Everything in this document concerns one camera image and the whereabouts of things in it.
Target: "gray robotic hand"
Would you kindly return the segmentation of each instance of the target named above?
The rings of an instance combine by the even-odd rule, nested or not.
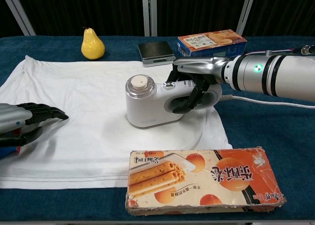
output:
[[[46,104],[23,103],[10,105],[0,103],[0,147],[23,146],[36,140],[42,134],[42,127],[30,132],[12,136],[9,132],[50,118],[68,119],[63,111]]]

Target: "power cord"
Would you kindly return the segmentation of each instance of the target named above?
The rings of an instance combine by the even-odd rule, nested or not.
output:
[[[267,104],[267,105],[286,105],[286,106],[299,107],[299,108],[315,109],[315,106],[310,106],[310,105],[302,105],[302,104],[297,104],[297,103],[286,103],[286,102],[267,102],[267,101],[260,101],[256,99],[245,98],[245,97],[234,96],[234,95],[223,95],[221,96],[220,101],[231,100],[231,99],[238,99],[238,100],[243,100],[247,102]]]

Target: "dark blue tablecloth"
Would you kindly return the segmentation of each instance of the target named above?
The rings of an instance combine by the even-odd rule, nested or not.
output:
[[[166,40],[176,50],[175,37],[103,36],[106,54],[100,61],[140,61],[137,44]],[[285,49],[314,44],[314,37],[247,37],[246,51]],[[17,36],[0,39],[0,85],[29,55],[41,61],[87,61],[82,37]],[[224,94],[259,100],[307,103],[235,92]],[[176,220],[315,220],[315,110],[258,105],[238,100],[216,105],[234,148],[262,146],[287,203],[271,213],[216,213],[133,217],[124,208],[126,188],[80,190],[0,190],[0,221],[176,221]]]

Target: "white towel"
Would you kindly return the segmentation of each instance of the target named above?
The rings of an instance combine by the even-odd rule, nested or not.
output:
[[[164,82],[171,65],[141,62],[41,62],[26,56],[0,88],[0,102],[44,103],[68,120],[47,120],[43,134],[0,160],[0,188],[70,189],[126,187],[133,150],[230,149],[212,108],[179,122],[136,129],[125,119],[125,83],[136,74]]]

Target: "cardboard box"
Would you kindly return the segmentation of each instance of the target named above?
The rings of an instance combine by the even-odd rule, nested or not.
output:
[[[247,40],[232,30],[180,36],[178,53],[184,57],[235,57],[242,55]]]
[[[133,151],[133,215],[272,211],[285,203],[265,151]]]

